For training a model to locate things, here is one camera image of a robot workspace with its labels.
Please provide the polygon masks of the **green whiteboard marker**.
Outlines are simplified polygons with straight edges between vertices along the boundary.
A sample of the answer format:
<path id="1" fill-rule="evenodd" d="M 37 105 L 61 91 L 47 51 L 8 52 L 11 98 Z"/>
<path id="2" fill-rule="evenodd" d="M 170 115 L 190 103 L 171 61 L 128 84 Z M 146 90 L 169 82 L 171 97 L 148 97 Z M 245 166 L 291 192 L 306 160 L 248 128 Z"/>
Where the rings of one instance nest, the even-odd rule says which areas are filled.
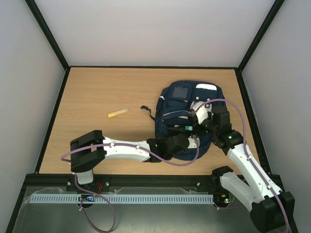
<path id="1" fill-rule="evenodd" d="M 192 127 L 192 126 L 185 126 L 185 130 L 186 130 L 186 131 L 192 131 L 192 130 L 193 130 L 193 127 Z"/>

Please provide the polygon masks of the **navy blue backpack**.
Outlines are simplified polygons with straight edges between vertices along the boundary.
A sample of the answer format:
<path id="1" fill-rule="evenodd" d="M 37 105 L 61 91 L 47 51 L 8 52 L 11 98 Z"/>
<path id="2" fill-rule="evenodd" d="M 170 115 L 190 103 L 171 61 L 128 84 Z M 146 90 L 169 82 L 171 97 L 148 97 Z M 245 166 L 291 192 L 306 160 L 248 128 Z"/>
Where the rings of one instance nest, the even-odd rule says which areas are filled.
<path id="1" fill-rule="evenodd" d="M 155 122 L 155 138 L 167 138 L 169 127 L 194 127 L 198 120 L 194 111 L 190 109 L 193 101 L 210 103 L 212 108 L 224 106 L 224 98 L 222 89 L 213 83 L 188 80 L 173 82 L 162 90 L 155 114 L 151 116 Z M 199 159 L 208 151 L 212 143 L 211 137 L 207 133 L 194 133 L 193 130 L 186 131 L 186 133 L 188 137 L 195 135 L 200 139 L 197 152 L 190 149 L 175 155 L 173 158 L 182 161 Z"/>

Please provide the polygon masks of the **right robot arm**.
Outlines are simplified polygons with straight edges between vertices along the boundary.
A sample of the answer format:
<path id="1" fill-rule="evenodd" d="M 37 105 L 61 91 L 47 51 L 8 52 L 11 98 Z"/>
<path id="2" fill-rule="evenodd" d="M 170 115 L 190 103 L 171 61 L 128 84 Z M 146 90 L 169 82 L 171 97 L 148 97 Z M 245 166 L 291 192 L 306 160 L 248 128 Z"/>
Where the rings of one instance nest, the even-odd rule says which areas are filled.
<path id="1" fill-rule="evenodd" d="M 229 168 L 218 168 L 212 178 L 213 187 L 232 193 L 249 211 L 254 226 L 261 233 L 278 230 L 282 226 L 287 233 L 294 211 L 294 197 L 290 192 L 282 191 L 253 158 L 245 138 L 232 129 L 226 106 L 212 107 L 211 104 L 197 102 L 192 109 L 199 126 L 244 177 L 241 180 Z"/>

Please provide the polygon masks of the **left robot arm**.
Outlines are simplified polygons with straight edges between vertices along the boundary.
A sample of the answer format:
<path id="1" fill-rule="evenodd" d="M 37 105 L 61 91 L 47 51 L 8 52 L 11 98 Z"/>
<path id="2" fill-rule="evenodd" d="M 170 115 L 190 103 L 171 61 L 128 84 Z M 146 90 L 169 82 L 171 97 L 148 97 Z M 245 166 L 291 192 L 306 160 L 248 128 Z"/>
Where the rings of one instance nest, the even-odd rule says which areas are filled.
<path id="1" fill-rule="evenodd" d="M 70 142 L 70 169 L 77 175 L 78 184 L 89 184 L 93 182 L 94 167 L 105 159 L 169 162 L 181 152 L 197 152 L 198 146 L 196 137 L 183 133 L 131 142 L 105 137 L 101 130 L 93 130 Z"/>

